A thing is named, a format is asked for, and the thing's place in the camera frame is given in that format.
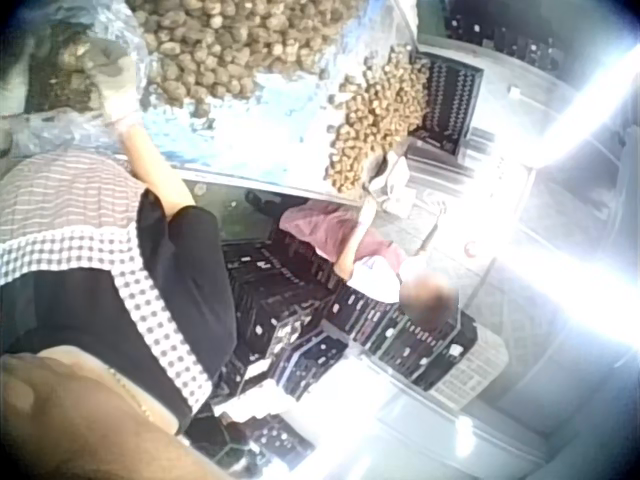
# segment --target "white glove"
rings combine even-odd
[[[89,39],[89,48],[82,55],[84,70],[94,81],[102,99],[102,109],[108,123],[115,123],[140,111],[136,92],[136,65],[118,42],[100,38]]]

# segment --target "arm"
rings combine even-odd
[[[160,198],[166,216],[194,205],[189,189],[144,129],[136,93],[136,65],[127,51],[117,42],[91,39],[82,63],[100,90],[105,119],[118,134],[134,175]]]
[[[378,205],[375,199],[369,195],[360,210],[356,228],[354,228],[351,235],[349,235],[342,252],[338,255],[336,263],[333,264],[335,274],[346,281],[349,281],[353,275],[353,264],[355,262],[356,252],[376,216],[377,207]]]
[[[356,251],[358,250],[360,242],[364,238],[368,229],[368,225],[358,223],[356,228],[353,229],[353,232],[351,232],[347,243],[345,243],[338,260],[333,264],[333,271],[335,274],[347,282],[351,280],[351,276],[353,275],[353,264],[355,262]]]
[[[133,174],[155,193],[167,218],[188,205],[195,205],[191,192],[171,168],[140,124],[133,124],[120,135]]]

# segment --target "hand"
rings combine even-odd
[[[84,70],[95,82],[108,123],[122,120],[140,109],[136,92],[136,65],[118,42],[89,39],[82,55]]]
[[[372,195],[367,195],[360,209],[360,215],[358,215],[358,224],[368,228],[373,223],[377,211],[378,202]]]

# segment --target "wall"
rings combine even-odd
[[[600,480],[618,475],[640,449],[638,359],[614,369],[552,442],[570,440],[560,453],[528,480]]]

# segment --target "skin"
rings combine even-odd
[[[130,126],[121,133],[120,141],[133,174],[158,196],[167,218],[183,207],[195,205],[184,181],[154,145],[144,126]]]
[[[375,199],[368,195],[358,215],[358,225],[354,228],[351,235],[347,239],[342,252],[333,264],[333,271],[336,275],[345,281],[351,280],[353,276],[353,266],[355,263],[356,252],[360,246],[360,242],[364,238],[367,230],[373,223],[376,216],[378,205]]]
[[[229,478],[115,390],[61,361],[5,355],[0,366],[2,442],[38,478]]]

